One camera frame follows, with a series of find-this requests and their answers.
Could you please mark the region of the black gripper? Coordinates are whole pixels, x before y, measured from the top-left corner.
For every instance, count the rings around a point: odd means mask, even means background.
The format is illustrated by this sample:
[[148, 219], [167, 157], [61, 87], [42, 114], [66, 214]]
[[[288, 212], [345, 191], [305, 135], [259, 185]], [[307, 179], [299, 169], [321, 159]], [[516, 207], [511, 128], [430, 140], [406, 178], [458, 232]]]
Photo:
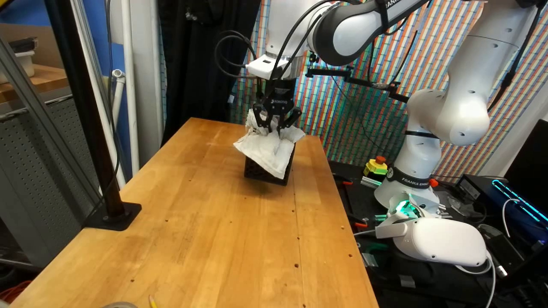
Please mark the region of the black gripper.
[[295, 84], [295, 78], [266, 82], [266, 92], [254, 104], [254, 116], [259, 126], [281, 130], [297, 123], [302, 109], [293, 101]]

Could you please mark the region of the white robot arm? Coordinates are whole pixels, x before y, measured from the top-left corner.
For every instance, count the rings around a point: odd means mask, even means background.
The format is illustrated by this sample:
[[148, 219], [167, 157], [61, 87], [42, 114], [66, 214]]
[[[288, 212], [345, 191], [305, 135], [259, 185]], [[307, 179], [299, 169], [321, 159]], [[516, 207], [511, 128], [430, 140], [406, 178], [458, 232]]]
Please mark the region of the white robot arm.
[[[297, 58], [307, 49], [329, 65], [348, 65], [377, 36], [425, 3], [427, 0], [275, 0], [268, 51], [247, 68], [269, 82], [293, 80]], [[442, 145], [472, 145], [489, 131], [494, 90], [509, 78], [543, 5], [545, 0], [487, 0], [482, 15], [449, 60], [448, 85], [422, 87], [410, 96], [405, 143], [388, 178], [374, 191], [381, 205], [441, 205], [430, 179], [442, 159]]]

